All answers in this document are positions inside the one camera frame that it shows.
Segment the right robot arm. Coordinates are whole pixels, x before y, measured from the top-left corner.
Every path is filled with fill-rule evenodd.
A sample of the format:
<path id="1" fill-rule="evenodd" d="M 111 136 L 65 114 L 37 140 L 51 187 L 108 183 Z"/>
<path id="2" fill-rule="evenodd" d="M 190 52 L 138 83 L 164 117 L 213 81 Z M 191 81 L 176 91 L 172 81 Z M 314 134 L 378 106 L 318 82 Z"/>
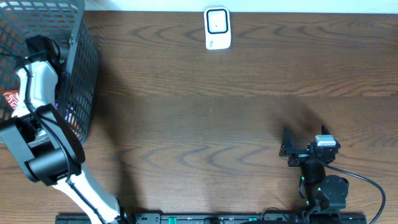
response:
<path id="1" fill-rule="evenodd" d="M 305 149 L 294 148 L 292 135 L 284 128 L 279 156 L 288 158 L 289 167 L 299 167 L 299 193 L 307 201 L 300 212 L 304 223 L 341 223 L 340 210 L 346 207 L 349 183 L 338 175 L 326 175 L 325 167 L 335 160 L 340 144 L 326 126 Z"/>

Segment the red orange snack bar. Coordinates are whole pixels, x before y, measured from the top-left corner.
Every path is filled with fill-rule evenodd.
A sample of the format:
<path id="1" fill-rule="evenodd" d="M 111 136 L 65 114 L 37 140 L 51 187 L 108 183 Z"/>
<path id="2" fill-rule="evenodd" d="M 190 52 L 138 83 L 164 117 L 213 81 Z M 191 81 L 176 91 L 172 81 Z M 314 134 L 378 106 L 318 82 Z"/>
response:
<path id="1" fill-rule="evenodd" d="M 19 90 L 5 91 L 2 95 L 5 97 L 8 105 L 15 110 L 19 103 Z"/>

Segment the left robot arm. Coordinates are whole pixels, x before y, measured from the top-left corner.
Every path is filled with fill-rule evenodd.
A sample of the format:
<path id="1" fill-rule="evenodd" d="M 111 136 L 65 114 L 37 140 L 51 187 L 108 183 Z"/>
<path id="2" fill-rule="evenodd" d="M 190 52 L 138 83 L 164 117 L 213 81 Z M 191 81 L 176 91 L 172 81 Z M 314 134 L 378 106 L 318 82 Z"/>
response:
<path id="1" fill-rule="evenodd" d="M 63 192 L 91 223 L 130 223 L 119 200 L 89 172 L 80 140 L 55 107 L 60 47 L 42 35 L 25 42 L 28 56 L 8 55 L 17 61 L 20 87 L 11 118 L 1 123 L 2 140 L 30 181 Z"/>

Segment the small orange box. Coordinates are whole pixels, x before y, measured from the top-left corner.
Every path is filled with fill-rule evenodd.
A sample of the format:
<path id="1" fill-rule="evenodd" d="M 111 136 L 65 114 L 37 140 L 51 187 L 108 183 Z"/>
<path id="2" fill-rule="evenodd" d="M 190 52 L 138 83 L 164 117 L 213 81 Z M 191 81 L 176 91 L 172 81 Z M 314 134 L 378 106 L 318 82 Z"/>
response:
<path id="1" fill-rule="evenodd" d="M 65 115 L 65 121 L 71 126 L 72 130 L 74 132 L 79 132 L 80 131 L 80 122 L 78 118 L 73 114 L 67 111 Z"/>

